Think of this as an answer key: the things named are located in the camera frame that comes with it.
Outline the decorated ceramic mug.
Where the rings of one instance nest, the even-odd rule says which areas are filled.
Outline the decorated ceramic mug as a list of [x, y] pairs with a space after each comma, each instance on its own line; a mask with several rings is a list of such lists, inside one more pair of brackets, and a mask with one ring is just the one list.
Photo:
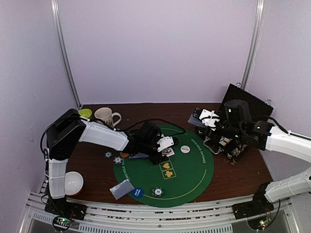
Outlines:
[[122, 117], [120, 113], [113, 113], [112, 110], [108, 107], [102, 107], [95, 111], [94, 114], [97, 121], [105, 122], [110, 127], [114, 128], [117, 124], [120, 123]]

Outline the white bowl red outside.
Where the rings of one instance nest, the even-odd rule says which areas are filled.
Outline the white bowl red outside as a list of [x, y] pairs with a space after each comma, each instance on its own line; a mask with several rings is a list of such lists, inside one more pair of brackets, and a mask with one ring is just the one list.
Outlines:
[[79, 172], [70, 171], [65, 175], [65, 194], [67, 196], [76, 196], [81, 193], [84, 185], [84, 179]]

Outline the right aluminium post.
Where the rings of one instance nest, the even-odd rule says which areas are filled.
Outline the right aluminium post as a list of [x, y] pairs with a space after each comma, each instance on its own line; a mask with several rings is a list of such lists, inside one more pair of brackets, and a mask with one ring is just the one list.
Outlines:
[[247, 56], [246, 66], [244, 69], [242, 83], [241, 83], [241, 89], [245, 91], [248, 90], [253, 68], [255, 65], [255, 56], [258, 50], [259, 41], [260, 41], [261, 32], [262, 32], [265, 5], [266, 5], [265, 0], [257, 1], [255, 20], [254, 20], [254, 25], [253, 25], [252, 37], [251, 37], [251, 44], [250, 44], [249, 53]]

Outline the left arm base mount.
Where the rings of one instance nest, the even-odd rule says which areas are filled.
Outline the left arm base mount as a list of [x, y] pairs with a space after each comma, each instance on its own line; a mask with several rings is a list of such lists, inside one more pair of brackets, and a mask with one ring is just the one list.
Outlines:
[[68, 202], [66, 197], [60, 199], [48, 198], [45, 212], [70, 219], [84, 220], [87, 206]]

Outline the left aluminium post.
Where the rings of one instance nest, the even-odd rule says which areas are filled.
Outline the left aluminium post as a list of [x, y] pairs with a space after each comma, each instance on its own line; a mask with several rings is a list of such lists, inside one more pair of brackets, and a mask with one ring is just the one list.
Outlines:
[[58, 1], [57, 0], [51, 0], [51, 7], [52, 7], [52, 16], [54, 19], [54, 24], [55, 24], [55, 28], [56, 28], [57, 37], [58, 37], [58, 43], [59, 43], [59, 47], [60, 47], [60, 51], [61, 51], [61, 58], [63, 61], [66, 77], [67, 77], [67, 80], [69, 82], [71, 92], [75, 96], [76, 95], [76, 88], [75, 88], [75, 84], [73, 81], [72, 72], [71, 72], [70, 65], [69, 65], [69, 59], [68, 59], [68, 55], [67, 55], [67, 51], [66, 51]]

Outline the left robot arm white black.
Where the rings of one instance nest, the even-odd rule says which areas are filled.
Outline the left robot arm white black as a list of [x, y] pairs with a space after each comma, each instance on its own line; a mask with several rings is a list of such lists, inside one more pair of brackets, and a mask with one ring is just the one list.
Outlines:
[[136, 130], [116, 129], [87, 119], [74, 109], [67, 110], [46, 130], [49, 193], [51, 208], [60, 216], [70, 211], [65, 198], [67, 163], [80, 143], [110, 148], [135, 155], [143, 153], [153, 164], [159, 163], [162, 151], [173, 146], [172, 136], [165, 136], [151, 120]]

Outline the playing card deck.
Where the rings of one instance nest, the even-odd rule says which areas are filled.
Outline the playing card deck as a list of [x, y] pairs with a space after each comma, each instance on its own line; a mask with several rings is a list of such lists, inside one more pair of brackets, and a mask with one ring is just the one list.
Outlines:
[[205, 125], [201, 122], [201, 120], [196, 119], [192, 115], [189, 117], [188, 123], [191, 124], [191, 125], [194, 125], [196, 127], [205, 127]]

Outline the blue small blind button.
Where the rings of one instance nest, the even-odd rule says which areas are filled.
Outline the blue small blind button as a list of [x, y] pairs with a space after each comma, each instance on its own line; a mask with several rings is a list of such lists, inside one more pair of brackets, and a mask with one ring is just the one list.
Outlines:
[[144, 195], [144, 190], [142, 188], [138, 187], [132, 191], [132, 196], [136, 199], [141, 198], [143, 195]]

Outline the aluminium post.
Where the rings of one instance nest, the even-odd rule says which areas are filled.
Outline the aluminium post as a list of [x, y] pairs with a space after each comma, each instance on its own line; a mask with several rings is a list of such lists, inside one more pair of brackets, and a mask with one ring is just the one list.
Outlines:
[[67, 80], [69, 82], [71, 92], [75, 96], [76, 95], [76, 88], [75, 88], [75, 84], [73, 81], [72, 72], [71, 72], [70, 65], [69, 65], [69, 59], [68, 59], [68, 55], [67, 55], [67, 51], [66, 51], [58, 1], [57, 0], [51, 0], [51, 7], [52, 7], [52, 16], [54, 19], [54, 24], [55, 24], [55, 28], [56, 28], [57, 37], [58, 37], [58, 43], [59, 43], [59, 47], [60, 47], [60, 51], [61, 51], [61, 58], [63, 61], [66, 77], [67, 77]]
[[245, 91], [248, 90], [253, 68], [255, 65], [255, 56], [258, 50], [259, 41], [260, 41], [261, 32], [262, 32], [265, 5], [266, 5], [265, 0], [257, 1], [255, 20], [254, 20], [254, 25], [253, 25], [252, 37], [251, 37], [251, 44], [250, 44], [249, 53], [247, 56], [246, 66], [244, 69], [242, 83], [241, 83], [241, 89]]

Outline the teal chip off mat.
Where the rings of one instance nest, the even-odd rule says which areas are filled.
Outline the teal chip off mat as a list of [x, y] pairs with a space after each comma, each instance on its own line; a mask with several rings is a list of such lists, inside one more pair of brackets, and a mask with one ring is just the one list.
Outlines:
[[104, 153], [105, 158], [111, 158], [113, 156], [113, 152], [107, 151]]

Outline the white dealer button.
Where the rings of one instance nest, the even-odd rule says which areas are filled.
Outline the white dealer button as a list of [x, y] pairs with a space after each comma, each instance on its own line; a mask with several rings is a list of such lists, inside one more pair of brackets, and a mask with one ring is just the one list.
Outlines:
[[190, 147], [187, 146], [187, 145], [183, 145], [183, 146], [181, 146], [180, 151], [181, 151], [182, 153], [184, 153], [184, 154], [187, 154], [187, 153], [190, 152]]

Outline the aluminium rail frame front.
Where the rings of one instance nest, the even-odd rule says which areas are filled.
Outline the aluminium rail frame front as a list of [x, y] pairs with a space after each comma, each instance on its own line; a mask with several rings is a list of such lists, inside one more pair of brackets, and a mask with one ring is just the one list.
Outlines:
[[275, 210], [266, 214], [242, 219], [235, 218], [232, 206], [250, 201], [251, 196], [172, 208], [68, 200], [86, 205], [84, 220], [75, 220], [69, 233], [252, 233], [250, 223], [266, 217], [274, 222], [261, 233], [299, 232], [289, 200], [276, 203]]

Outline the poker chip stack front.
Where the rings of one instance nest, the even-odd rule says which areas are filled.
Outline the poker chip stack front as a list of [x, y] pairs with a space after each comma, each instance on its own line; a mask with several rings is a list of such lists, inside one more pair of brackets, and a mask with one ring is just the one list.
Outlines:
[[153, 197], [161, 197], [164, 194], [164, 190], [161, 187], [155, 187], [152, 189], [152, 196]]

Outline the green tennis ball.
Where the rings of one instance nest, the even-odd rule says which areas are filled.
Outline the green tennis ball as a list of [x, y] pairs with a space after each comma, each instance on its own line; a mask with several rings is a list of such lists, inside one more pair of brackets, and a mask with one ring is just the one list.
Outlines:
[[92, 110], [90, 109], [81, 109], [78, 111], [79, 115], [84, 117], [84, 118], [88, 118], [91, 119], [92, 118]]

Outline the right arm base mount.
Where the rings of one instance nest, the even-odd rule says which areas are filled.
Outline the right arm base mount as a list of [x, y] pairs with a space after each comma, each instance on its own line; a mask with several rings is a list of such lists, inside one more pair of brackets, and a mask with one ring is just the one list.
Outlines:
[[266, 211], [272, 211], [274, 210], [274, 205], [270, 202], [252, 200], [234, 204], [232, 208], [235, 219], [242, 219], [265, 214]]

